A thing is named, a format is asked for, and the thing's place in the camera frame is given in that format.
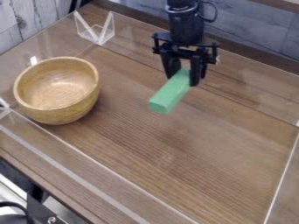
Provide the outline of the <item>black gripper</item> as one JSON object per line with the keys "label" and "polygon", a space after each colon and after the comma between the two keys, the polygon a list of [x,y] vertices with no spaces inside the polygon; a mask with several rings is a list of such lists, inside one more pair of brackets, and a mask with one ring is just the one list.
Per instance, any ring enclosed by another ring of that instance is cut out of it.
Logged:
{"label": "black gripper", "polygon": [[204,5],[166,5],[165,12],[169,22],[168,32],[156,32],[153,38],[153,53],[158,54],[162,69],[168,79],[181,69],[180,59],[190,61],[189,83],[192,87],[205,78],[208,64],[217,63],[218,44],[204,37],[206,23],[217,19],[218,11],[214,5],[210,16],[205,15]]}

